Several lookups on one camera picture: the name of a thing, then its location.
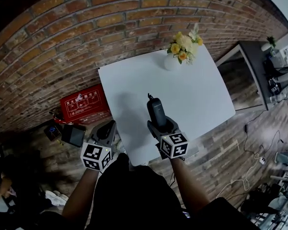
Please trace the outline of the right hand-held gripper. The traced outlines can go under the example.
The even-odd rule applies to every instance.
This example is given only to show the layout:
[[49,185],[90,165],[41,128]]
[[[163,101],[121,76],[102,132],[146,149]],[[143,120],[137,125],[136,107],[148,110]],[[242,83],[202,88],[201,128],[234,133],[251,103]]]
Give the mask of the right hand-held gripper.
[[166,134],[162,136],[161,132],[153,126],[153,123],[148,120],[147,127],[152,136],[160,140],[156,147],[161,155],[162,159],[174,159],[186,155],[189,145],[189,140],[184,132],[181,130],[178,124],[171,118],[167,118],[166,121]]

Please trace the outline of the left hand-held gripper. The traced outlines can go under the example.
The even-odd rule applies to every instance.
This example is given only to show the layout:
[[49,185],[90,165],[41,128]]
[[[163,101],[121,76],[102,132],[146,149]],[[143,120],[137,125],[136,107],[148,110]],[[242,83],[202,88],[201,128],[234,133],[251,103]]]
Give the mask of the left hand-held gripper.
[[83,143],[81,161],[85,168],[103,173],[110,165],[114,152],[116,121],[106,121],[92,129],[90,139]]

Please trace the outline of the person's right forearm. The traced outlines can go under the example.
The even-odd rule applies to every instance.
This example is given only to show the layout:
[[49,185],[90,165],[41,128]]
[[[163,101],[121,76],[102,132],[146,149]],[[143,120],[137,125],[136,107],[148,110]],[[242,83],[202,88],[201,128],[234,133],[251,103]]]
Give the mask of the person's right forearm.
[[203,207],[210,203],[210,200],[203,187],[192,176],[185,161],[180,158],[174,158],[170,159],[170,163],[183,203],[190,216],[194,218]]

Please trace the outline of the person's left forearm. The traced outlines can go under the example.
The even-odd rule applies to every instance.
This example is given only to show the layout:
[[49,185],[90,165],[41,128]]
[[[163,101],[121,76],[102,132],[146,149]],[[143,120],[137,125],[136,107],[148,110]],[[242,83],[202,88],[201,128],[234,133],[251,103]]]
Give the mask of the person's left forearm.
[[76,230],[85,228],[98,175],[99,171],[86,169],[64,206],[62,216],[75,226]]

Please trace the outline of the white square table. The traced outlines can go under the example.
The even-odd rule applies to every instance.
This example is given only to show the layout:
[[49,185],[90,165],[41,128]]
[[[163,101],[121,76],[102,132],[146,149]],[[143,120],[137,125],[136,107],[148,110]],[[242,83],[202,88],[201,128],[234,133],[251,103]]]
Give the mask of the white square table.
[[156,139],[147,128],[148,95],[159,98],[165,114],[190,141],[235,114],[225,83],[205,46],[191,65],[166,70],[165,50],[102,66],[98,73],[117,123],[118,133],[133,166],[159,157]]

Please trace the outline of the person's white left shoe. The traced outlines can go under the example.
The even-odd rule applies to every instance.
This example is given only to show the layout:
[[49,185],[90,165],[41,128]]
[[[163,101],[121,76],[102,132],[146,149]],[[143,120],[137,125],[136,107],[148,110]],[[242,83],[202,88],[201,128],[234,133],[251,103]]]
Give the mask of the person's white left shoe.
[[117,153],[125,153],[126,154],[125,147],[124,147],[121,140],[117,143],[116,150],[117,150]]

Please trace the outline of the black square case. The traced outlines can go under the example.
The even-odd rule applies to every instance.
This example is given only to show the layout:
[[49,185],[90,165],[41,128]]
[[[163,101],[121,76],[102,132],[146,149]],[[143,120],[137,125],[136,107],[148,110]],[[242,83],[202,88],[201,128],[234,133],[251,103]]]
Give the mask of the black square case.
[[76,147],[81,147],[84,142],[86,128],[80,125],[64,125],[61,140]]

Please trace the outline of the red fire equipment box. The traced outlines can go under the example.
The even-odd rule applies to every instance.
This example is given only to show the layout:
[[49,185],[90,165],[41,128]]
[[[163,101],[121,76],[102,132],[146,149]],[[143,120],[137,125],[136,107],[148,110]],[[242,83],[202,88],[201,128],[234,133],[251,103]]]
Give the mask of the red fire equipment box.
[[66,123],[89,125],[111,116],[101,84],[62,98],[60,106]]

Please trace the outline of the small wooden box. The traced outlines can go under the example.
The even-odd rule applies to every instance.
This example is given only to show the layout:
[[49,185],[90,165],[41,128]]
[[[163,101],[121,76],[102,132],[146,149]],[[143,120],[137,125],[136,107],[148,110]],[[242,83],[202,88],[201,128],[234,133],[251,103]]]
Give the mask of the small wooden box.
[[50,141],[54,141],[61,135],[62,127],[58,124],[52,124],[44,129],[44,133]]

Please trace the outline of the white vase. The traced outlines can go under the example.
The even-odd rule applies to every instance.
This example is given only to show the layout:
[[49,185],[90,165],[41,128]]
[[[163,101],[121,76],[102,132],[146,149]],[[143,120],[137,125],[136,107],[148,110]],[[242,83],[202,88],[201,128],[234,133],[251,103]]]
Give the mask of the white vase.
[[172,53],[169,53],[164,59],[164,68],[168,71],[177,71],[181,68],[181,64],[179,63],[177,57],[175,57]]

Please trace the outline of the person's black clothing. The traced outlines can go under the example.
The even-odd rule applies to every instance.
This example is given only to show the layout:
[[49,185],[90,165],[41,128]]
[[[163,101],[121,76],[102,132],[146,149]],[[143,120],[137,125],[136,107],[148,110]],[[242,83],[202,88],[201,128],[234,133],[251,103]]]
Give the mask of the person's black clothing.
[[[76,230],[65,217],[44,212],[38,230]],[[148,166],[129,168],[122,153],[99,173],[83,230],[259,230],[227,200],[210,200],[194,218],[181,195]]]

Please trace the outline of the yellow flower bouquet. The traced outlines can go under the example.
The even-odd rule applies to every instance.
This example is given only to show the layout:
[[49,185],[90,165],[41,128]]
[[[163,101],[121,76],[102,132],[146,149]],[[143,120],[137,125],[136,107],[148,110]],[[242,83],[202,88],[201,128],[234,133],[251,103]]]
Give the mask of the yellow flower bouquet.
[[180,64],[191,65],[196,57],[199,46],[204,44],[199,35],[199,25],[195,23],[188,34],[178,32],[172,38],[167,54],[175,58]]

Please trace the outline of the grey side table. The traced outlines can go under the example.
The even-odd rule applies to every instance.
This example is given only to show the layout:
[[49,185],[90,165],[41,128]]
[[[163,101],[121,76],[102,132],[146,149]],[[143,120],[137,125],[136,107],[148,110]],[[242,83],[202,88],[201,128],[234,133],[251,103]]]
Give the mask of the grey side table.
[[271,93],[258,41],[239,41],[216,61],[237,114],[268,110]]

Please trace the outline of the small potted plant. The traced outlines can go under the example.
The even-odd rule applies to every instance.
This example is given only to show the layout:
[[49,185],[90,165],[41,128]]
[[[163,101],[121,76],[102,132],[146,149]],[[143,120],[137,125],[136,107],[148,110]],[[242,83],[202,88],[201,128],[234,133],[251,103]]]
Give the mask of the small potted plant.
[[267,51],[269,49],[273,49],[276,47],[276,40],[273,36],[268,36],[266,38],[267,42],[264,43],[262,46],[261,46],[261,50],[264,52],[264,51]]

